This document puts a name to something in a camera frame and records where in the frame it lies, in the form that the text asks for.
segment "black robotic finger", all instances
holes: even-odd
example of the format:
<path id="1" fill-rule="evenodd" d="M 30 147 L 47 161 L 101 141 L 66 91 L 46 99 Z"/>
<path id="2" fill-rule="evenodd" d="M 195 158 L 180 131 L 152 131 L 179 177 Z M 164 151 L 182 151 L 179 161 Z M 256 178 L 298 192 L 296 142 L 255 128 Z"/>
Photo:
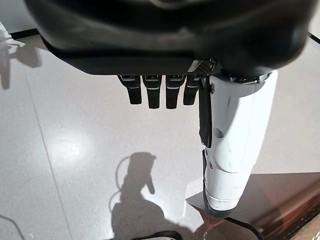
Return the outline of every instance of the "black robotic finger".
<path id="1" fill-rule="evenodd" d="M 183 105 L 193 105 L 199 90 L 199 82 L 202 76 L 187 75 L 183 93 Z"/>
<path id="2" fill-rule="evenodd" d="M 141 104 L 140 75 L 118 75 L 118 78 L 128 91 L 130 103 L 133 105 Z"/>
<path id="3" fill-rule="evenodd" d="M 167 109 L 176 109 L 180 87 L 184 84 L 185 75 L 165 76 L 165 99 Z"/>
<path id="4" fill-rule="evenodd" d="M 160 86 L 162 75 L 142 76 L 143 83 L 148 95 L 148 104 L 150 109 L 158 109 L 160 106 Z"/>
<path id="5" fill-rule="evenodd" d="M 205 77 L 204 84 L 199 81 L 199 135 L 207 148 L 212 143 L 212 113 L 211 113 L 211 85 L 210 76 Z"/>

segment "white speckled floor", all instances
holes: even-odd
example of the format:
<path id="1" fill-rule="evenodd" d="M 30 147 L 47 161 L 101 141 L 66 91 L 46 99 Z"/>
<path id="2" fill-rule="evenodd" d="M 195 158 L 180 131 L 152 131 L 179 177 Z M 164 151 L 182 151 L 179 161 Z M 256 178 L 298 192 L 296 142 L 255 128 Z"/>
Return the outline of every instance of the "white speckled floor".
<path id="1" fill-rule="evenodd" d="M 145 90 L 132 106 L 117 77 L 80 72 L 39 36 L 0 34 L 0 239 L 191 239 L 203 223 L 185 202 L 202 190 L 197 103 L 167 110 L 162 88 L 160 109 Z M 320 172 L 319 60 L 309 39 L 279 71 L 255 173 Z"/>

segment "white object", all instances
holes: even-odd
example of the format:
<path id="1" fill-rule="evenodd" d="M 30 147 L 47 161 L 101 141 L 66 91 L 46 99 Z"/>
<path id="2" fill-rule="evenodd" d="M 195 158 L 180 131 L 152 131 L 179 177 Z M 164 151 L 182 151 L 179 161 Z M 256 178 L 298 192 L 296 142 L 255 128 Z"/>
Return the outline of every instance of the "white object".
<path id="1" fill-rule="evenodd" d="M 205 190 L 217 211 L 236 207 L 264 137 L 278 72 L 262 83 L 240 84 L 210 77 L 212 144 L 206 148 Z"/>

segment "robotic hand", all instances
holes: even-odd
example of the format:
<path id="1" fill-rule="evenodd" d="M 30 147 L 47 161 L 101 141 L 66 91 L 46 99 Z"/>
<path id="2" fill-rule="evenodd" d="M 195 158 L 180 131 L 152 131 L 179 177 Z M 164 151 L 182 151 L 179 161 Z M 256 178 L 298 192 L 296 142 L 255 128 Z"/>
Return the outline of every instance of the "robotic hand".
<path id="1" fill-rule="evenodd" d="M 118 75 L 132 104 L 166 107 L 180 87 L 199 90 L 203 199 L 226 217 L 238 204 L 263 143 L 276 69 L 308 36 L 317 0 L 25 0 L 49 51 L 94 75 Z"/>

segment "screw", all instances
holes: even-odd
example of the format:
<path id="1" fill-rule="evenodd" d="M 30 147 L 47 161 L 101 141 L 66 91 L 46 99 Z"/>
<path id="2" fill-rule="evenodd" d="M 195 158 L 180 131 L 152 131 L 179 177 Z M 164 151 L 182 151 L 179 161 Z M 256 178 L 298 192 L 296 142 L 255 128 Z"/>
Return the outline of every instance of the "screw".
<path id="1" fill-rule="evenodd" d="M 211 94 L 214 94 L 216 91 L 215 85 L 212 83 L 211 84 Z"/>

